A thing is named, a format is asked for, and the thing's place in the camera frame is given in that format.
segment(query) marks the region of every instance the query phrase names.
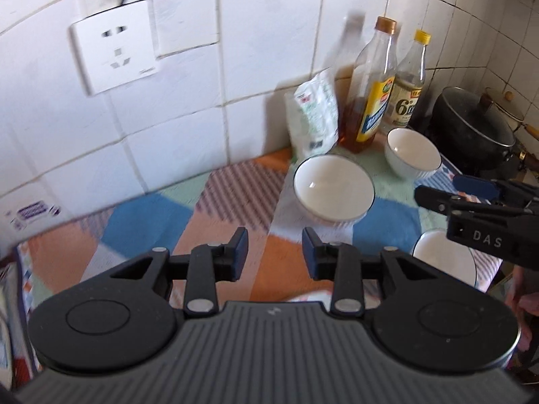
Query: pot lid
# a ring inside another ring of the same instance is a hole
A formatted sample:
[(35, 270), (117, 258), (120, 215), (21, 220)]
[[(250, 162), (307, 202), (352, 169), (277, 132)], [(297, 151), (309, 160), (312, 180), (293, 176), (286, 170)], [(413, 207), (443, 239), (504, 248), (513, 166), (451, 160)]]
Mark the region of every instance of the pot lid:
[(515, 136), (503, 115), (492, 107), (480, 105), (480, 97), (461, 88), (446, 87), (440, 97), (475, 133), (504, 147), (515, 144)]
[(486, 93), (502, 110), (502, 112), (505, 112), (509, 117), (513, 118), (513, 120), (518, 121), (519, 123), (524, 122), (524, 115), (522, 114), (522, 112), (520, 112), (518, 107), (516, 107), (516, 105), (513, 104), (511, 100), (507, 99), (507, 97), (512, 98), (513, 93), (511, 93), (511, 91), (507, 91), (504, 95), (500, 91), (496, 91), (492, 88), (487, 88)]

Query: bag of flour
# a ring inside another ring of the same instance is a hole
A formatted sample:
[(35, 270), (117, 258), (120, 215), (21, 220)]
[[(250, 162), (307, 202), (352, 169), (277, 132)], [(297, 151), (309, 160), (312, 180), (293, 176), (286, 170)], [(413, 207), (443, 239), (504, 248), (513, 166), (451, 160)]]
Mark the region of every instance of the bag of flour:
[(286, 95), (286, 119), (295, 158), (326, 154), (337, 142), (339, 110), (333, 74), (326, 69)]

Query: brown bottle cap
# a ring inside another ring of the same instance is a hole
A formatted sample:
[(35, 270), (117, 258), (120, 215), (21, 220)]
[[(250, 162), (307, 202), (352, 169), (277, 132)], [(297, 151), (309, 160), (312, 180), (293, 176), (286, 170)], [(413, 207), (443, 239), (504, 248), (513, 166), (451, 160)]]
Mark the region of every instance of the brown bottle cap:
[(388, 35), (394, 35), (395, 30), (397, 29), (397, 21), (384, 16), (379, 16), (378, 20), (376, 21), (375, 29), (380, 32), (387, 33)]

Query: bottle label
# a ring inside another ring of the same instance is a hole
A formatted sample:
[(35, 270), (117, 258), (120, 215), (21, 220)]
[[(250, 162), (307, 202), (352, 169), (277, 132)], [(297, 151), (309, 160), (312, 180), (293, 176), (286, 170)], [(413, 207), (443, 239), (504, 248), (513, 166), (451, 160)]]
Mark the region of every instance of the bottle label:
[(420, 95), (421, 88), (406, 87), (401, 85), (398, 80), (395, 81), (384, 122), (398, 128), (408, 125)]
[(384, 82), (375, 82), (373, 84), (365, 113), (363, 113), (361, 126), (357, 133), (356, 141), (358, 143), (367, 141), (378, 129), (382, 115), (384, 115), (385, 108), (387, 107), (387, 101), (389, 100), (389, 94), (391, 93), (394, 80), (395, 77), (393, 76)]

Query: plastic bottle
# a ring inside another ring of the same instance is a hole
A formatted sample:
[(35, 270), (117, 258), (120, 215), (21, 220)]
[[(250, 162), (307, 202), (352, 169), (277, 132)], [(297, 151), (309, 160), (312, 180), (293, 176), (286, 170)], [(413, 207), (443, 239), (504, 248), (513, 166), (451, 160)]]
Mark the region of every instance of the plastic bottle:
[(417, 30), (410, 51), (397, 67), (389, 105), (380, 125), (382, 133), (408, 125), (425, 84), (425, 51), (430, 40), (427, 32)]
[(397, 71), (396, 28), (396, 21), (379, 16), (373, 39), (354, 64), (339, 140), (339, 144), (354, 153), (372, 144), (387, 107)]

